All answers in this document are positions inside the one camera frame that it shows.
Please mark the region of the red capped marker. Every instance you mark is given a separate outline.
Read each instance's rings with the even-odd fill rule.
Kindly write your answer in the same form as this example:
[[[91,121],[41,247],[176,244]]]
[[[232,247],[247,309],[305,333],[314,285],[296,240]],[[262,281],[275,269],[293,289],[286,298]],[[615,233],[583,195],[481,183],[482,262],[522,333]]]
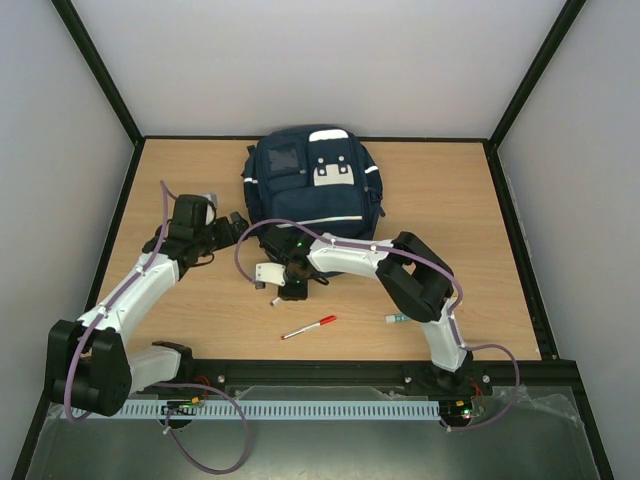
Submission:
[[[298,328],[296,330],[287,332],[287,333],[281,335],[280,339],[281,340],[290,339],[290,338],[295,337],[297,335],[303,334],[303,333],[308,332],[310,330],[313,330],[313,329],[319,328],[321,326],[324,326],[326,324],[329,324],[329,323],[331,323],[331,322],[333,322],[335,320],[337,320],[337,316],[335,316],[335,315],[330,315],[330,316],[324,317],[324,318],[322,318],[322,319],[320,319],[320,320],[318,320],[318,321],[316,321],[314,323],[311,323],[309,325],[305,325],[303,327],[300,327],[300,328]]]

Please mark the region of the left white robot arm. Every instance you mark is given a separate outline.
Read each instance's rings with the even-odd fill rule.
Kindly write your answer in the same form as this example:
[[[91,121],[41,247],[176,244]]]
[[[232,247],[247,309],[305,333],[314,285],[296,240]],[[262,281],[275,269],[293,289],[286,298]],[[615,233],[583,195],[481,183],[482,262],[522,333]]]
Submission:
[[[190,380],[190,348],[156,341],[130,353],[126,345],[154,304],[185,274],[235,245],[247,229],[237,212],[217,214],[212,194],[163,201],[163,220],[129,273],[75,321],[60,320],[47,343],[44,391],[67,419],[112,416],[129,396],[160,382]]]

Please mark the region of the navy blue student backpack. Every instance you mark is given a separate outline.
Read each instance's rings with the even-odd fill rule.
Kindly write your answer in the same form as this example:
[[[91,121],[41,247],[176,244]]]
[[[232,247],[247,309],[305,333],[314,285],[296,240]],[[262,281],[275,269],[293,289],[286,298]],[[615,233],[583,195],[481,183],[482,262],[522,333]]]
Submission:
[[[250,221],[281,218],[317,232],[373,238],[383,182],[366,147],[331,125],[275,131],[247,148],[242,172]]]

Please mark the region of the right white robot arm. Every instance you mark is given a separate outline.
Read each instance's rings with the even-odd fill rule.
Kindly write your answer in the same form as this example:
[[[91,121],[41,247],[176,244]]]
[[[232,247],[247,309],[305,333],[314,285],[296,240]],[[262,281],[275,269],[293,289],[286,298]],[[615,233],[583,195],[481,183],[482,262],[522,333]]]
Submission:
[[[260,246],[269,261],[255,266],[254,278],[277,286],[284,301],[306,299],[310,280],[327,283],[332,275],[378,280],[399,312],[420,324],[431,352],[428,381],[447,393],[470,381],[473,354],[455,318],[462,289],[450,267],[416,235],[403,231],[391,240],[356,240],[276,225]]]

